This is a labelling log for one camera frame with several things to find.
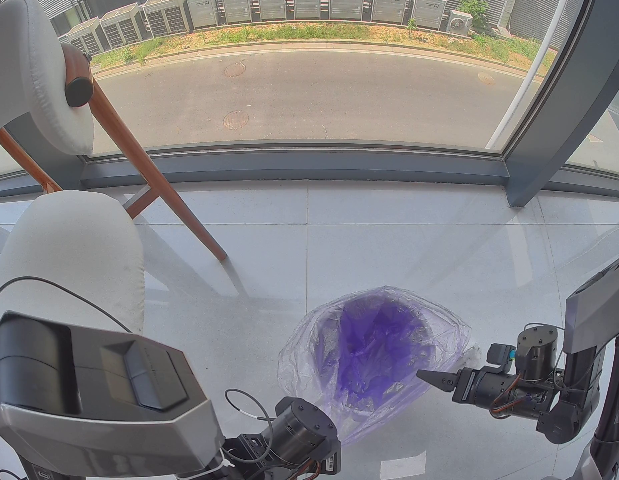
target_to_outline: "white cushion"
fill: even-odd
[[[64,286],[142,332],[144,264],[138,232],[121,204],[104,194],[61,191],[38,197],[14,226],[0,256],[0,286],[38,276]],[[0,318],[16,311],[124,332],[95,308],[34,280],[0,294]]]
[[[89,105],[67,105],[65,58],[45,12],[36,0],[6,0],[0,5],[0,128],[27,112],[63,153],[92,152]]]

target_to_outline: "plastic bag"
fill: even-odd
[[[414,292],[353,293],[305,316],[279,354],[278,383],[319,406],[351,444],[427,391],[418,369],[452,369],[469,334],[458,316]]]

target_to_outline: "trash can liner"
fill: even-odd
[[[357,292],[303,318],[279,354],[278,382],[326,412],[347,445],[424,394],[417,370],[450,370],[469,337],[463,320],[414,292]]]

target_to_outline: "white pole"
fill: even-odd
[[[491,149],[494,147],[494,144],[497,142],[497,140],[502,135],[503,130],[512,120],[512,116],[514,115],[514,112],[516,111],[517,107],[521,105],[523,96],[529,89],[530,85],[532,84],[532,80],[534,80],[534,76],[536,75],[536,72],[538,71],[539,66],[541,65],[541,62],[543,62],[543,58],[545,57],[545,54],[547,53],[548,48],[550,47],[550,41],[552,40],[552,37],[554,36],[554,32],[556,32],[556,28],[559,25],[559,20],[561,19],[561,16],[563,15],[563,11],[565,10],[565,5],[567,3],[568,3],[568,0],[559,0],[559,4],[556,7],[556,11],[554,12],[552,21],[550,22],[550,27],[548,28],[547,34],[545,34],[545,37],[543,38],[543,42],[541,43],[541,47],[539,48],[539,51],[536,54],[536,57],[534,58],[534,62],[532,62],[532,65],[530,66],[530,70],[527,72],[527,75],[525,76],[525,79],[523,80],[521,87],[518,88],[518,92],[516,93],[516,96],[514,96],[514,99],[510,103],[510,106],[507,109],[506,114],[501,119],[501,122],[498,124],[497,129],[494,130],[494,133],[492,134],[491,139],[488,141],[487,144],[485,144],[485,149]]]

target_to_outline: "tile floor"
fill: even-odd
[[[230,260],[218,263],[156,201],[135,221],[145,251],[145,334],[183,349],[226,435],[261,431],[232,410],[228,387],[273,411],[277,356],[308,310],[379,285],[416,291],[472,327],[481,361],[524,324],[561,324],[566,297],[619,256],[619,200],[541,193],[524,209],[501,188],[376,182],[251,182],[177,187]],[[135,188],[107,189],[120,199]],[[0,202],[0,252],[27,199]],[[602,391],[607,389],[611,349]],[[602,404],[574,442],[534,422],[429,390],[401,417],[347,447],[342,480],[379,478],[380,462],[426,452],[417,480],[569,476]],[[0,441],[0,468],[20,472]]]

